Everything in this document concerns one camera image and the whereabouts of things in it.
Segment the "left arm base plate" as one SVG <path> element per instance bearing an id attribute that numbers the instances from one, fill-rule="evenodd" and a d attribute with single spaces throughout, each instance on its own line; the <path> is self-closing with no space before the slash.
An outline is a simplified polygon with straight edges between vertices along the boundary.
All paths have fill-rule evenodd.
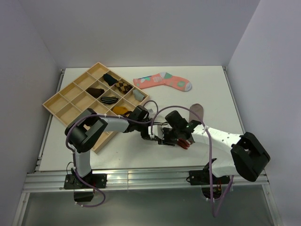
<path id="1" fill-rule="evenodd" d="M 106 174 L 88 174 L 87 176 L 82 178 L 86 183 L 90 184 L 96 188 L 105 188 L 107 183 L 107 175 Z M 64 189 L 72 190 L 72 189 L 88 189 L 91 188 L 88 185 L 82 183 L 76 175 L 68 174 L 65 177 Z"/>

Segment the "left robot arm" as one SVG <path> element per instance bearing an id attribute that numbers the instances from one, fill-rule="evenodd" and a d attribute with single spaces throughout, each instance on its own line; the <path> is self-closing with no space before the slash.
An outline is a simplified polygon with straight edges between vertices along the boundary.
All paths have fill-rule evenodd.
<path id="1" fill-rule="evenodd" d="M 65 129 L 66 147 L 73 158 L 72 175 L 74 183 L 80 188 L 96 184 L 90 164 L 90 152 L 100 136 L 105 132 L 128 133 L 146 131 L 151 124 L 148 111 L 138 106 L 128 116 L 98 114 L 88 108 Z"/>

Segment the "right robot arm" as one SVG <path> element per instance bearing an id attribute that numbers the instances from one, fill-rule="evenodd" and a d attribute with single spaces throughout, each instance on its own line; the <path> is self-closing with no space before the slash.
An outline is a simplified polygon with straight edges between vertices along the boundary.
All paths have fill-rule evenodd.
<path id="1" fill-rule="evenodd" d="M 149 134 L 162 144 L 188 148 L 193 143 L 202 143 L 228 155 L 226 158 L 213 158 L 212 167 L 204 171 L 204 180 L 210 184 L 232 175 L 254 182 L 270 162 L 270 155 L 250 132 L 232 134 L 205 126 L 200 120 L 186 121 L 178 111 L 169 113 L 165 120 L 168 128 L 153 126 L 149 129 Z"/>

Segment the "taupe sock with red stripes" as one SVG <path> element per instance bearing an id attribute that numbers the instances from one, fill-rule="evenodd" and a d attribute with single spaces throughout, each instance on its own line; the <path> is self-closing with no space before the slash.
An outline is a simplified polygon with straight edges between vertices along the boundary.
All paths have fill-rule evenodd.
<path id="1" fill-rule="evenodd" d="M 189 113 L 189 121 L 191 121 L 191 120 L 199 121 L 198 118 L 203 119 L 204 109 L 203 109 L 202 105 L 193 104 L 190 107 L 190 110 L 193 111 L 197 116 L 190 112 Z M 187 150 L 189 148 L 190 144 L 192 144 L 192 143 L 193 142 L 188 142 L 188 141 L 184 140 L 183 138 L 179 138 L 178 141 L 177 141 L 178 146 L 180 146 L 181 148 L 183 148 L 185 150 Z"/>

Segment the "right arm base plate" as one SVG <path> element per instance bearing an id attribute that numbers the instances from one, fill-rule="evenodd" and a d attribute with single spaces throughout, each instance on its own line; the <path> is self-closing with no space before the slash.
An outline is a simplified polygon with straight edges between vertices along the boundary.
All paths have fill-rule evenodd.
<path id="1" fill-rule="evenodd" d="M 209 185 L 209 170 L 190 170 L 189 176 L 186 178 L 186 180 L 190 183 L 191 186 Z M 222 176 L 218 178 L 212 175 L 212 181 L 213 185 L 224 185 L 230 182 L 230 177 Z"/>

